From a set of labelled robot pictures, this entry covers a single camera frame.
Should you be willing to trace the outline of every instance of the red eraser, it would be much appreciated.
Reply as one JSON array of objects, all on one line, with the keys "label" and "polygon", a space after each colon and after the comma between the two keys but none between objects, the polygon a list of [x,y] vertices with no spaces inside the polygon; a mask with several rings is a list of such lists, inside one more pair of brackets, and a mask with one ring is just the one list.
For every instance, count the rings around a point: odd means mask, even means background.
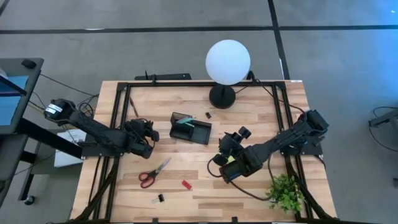
[{"label": "red eraser", "polygon": [[192,186],[190,184],[188,184],[188,182],[185,180],[182,181],[182,185],[184,185],[188,190],[191,190],[191,188],[192,188]]}]

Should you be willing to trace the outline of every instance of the scissors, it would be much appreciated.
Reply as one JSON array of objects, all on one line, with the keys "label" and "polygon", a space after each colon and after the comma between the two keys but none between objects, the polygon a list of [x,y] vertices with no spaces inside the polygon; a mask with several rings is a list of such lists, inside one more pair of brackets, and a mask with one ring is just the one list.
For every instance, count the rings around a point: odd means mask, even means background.
[{"label": "scissors", "polygon": [[145,189],[150,187],[155,182],[157,174],[169,163],[172,158],[167,158],[162,165],[160,165],[156,170],[152,172],[142,172],[138,175],[138,179],[141,181],[141,188]]}]

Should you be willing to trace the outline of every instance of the potted plant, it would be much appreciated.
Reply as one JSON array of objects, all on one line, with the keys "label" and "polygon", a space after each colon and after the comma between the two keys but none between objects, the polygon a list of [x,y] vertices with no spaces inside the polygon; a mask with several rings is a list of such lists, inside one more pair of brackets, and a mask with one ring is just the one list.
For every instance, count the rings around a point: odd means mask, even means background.
[{"label": "potted plant", "polygon": [[266,195],[271,201],[270,208],[280,207],[284,212],[291,210],[294,213],[302,210],[299,199],[304,200],[304,197],[294,177],[289,178],[286,174],[275,177]]}]

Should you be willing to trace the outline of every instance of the scissor blade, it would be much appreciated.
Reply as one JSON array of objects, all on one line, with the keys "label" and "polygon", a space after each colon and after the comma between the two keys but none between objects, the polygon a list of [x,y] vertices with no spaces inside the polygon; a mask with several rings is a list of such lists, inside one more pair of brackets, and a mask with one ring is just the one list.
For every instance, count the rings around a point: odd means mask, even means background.
[{"label": "scissor blade", "polygon": [[169,163],[169,161],[170,161],[171,159],[172,159],[171,157],[167,158],[167,159],[162,163],[162,165],[160,165],[159,168],[156,169],[156,171],[157,171],[157,172],[160,172],[160,171]]}]

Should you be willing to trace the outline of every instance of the white globe lamp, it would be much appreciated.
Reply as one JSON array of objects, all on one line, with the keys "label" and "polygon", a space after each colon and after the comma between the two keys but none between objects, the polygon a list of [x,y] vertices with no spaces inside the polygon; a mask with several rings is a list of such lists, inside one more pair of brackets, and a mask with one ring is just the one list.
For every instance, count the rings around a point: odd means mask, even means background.
[{"label": "white globe lamp", "polygon": [[210,103],[219,109],[232,106],[236,96],[229,85],[241,81],[249,69],[250,55],[240,42],[222,40],[212,46],[206,56],[206,70],[218,84],[210,90]]}]

